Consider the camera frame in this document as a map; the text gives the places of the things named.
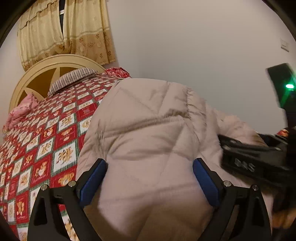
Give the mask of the person's right hand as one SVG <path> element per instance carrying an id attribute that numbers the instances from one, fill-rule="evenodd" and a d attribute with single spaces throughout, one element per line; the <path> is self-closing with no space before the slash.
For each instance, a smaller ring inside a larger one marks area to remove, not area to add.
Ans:
<path id="1" fill-rule="evenodd" d="M 295 197 L 278 194 L 273 201 L 272 225 L 276 229 L 287 230 L 295 221 Z"/>

